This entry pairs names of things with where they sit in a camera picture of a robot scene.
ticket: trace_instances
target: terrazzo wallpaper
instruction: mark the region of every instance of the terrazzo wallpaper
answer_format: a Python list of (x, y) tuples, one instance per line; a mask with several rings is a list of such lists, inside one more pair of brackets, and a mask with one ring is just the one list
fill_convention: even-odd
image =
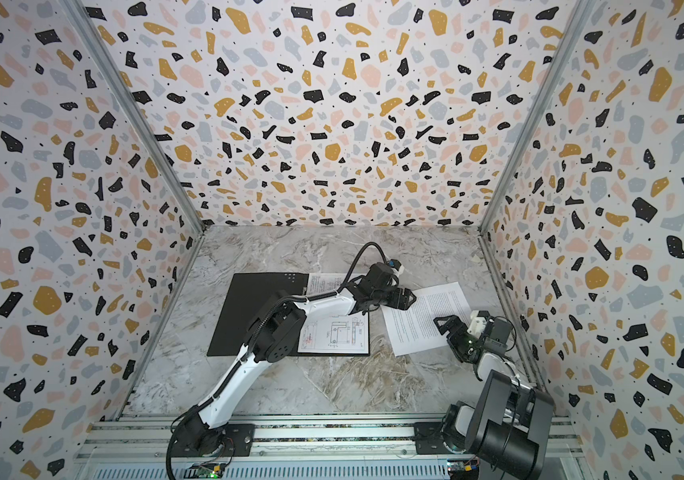
[(206, 224), (471, 225), (566, 0), (86, 0)]
[(70, 478), (195, 240), (59, 4), (0, 0), (0, 480)]
[(488, 234), (596, 478), (684, 480), (684, 1), (597, 2)]

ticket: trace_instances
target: paper sheet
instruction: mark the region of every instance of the paper sheet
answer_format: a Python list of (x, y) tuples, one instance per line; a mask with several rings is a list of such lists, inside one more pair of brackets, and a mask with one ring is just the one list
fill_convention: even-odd
[(457, 315), (469, 324), (470, 305), (459, 283), (414, 290), (414, 295), (416, 302), (406, 311), (382, 307), (395, 356), (448, 346), (433, 322), (437, 316)]
[[(325, 293), (342, 284), (345, 274), (309, 274), (307, 294)], [(363, 313), (305, 322), (300, 353), (368, 353), (369, 319)]]

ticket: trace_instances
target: gray marble surface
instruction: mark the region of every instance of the gray marble surface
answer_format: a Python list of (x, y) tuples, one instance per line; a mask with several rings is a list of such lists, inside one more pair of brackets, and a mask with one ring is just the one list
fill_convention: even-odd
[[(221, 378), (233, 357), (206, 352), (233, 274), (346, 272), (368, 241), (404, 264), (401, 285), (459, 282), (472, 309), (502, 314), (472, 228), (214, 226), (124, 414), (175, 416)], [(368, 249), (356, 272), (378, 258)], [(482, 383), (448, 346), (395, 357), (381, 311), (369, 330), (370, 356), (287, 357), (257, 379), (236, 413), (443, 413), (459, 400), (475, 404)]]

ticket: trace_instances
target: white paper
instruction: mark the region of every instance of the white paper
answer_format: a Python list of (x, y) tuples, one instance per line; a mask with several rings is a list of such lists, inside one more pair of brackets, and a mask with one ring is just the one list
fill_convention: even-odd
[(433, 319), (457, 315), (464, 323), (470, 320), (470, 305), (459, 283), (414, 290), (416, 302), (408, 310), (382, 307), (385, 326), (395, 356), (448, 346)]
[[(309, 274), (307, 294), (336, 290), (346, 274)], [(362, 312), (305, 322), (299, 334), (300, 353), (368, 353), (369, 319)]]

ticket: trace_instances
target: side wall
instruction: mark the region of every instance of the side wall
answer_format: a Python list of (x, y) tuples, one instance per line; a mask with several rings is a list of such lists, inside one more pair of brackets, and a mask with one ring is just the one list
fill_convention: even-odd
[(187, 222), (59, 4), (1, 0), (0, 479), (72, 478), (191, 260)]
[(572, 3), (87, 0), (208, 224), (471, 225)]
[(597, 2), (489, 240), (596, 478), (684, 479), (684, 2)]

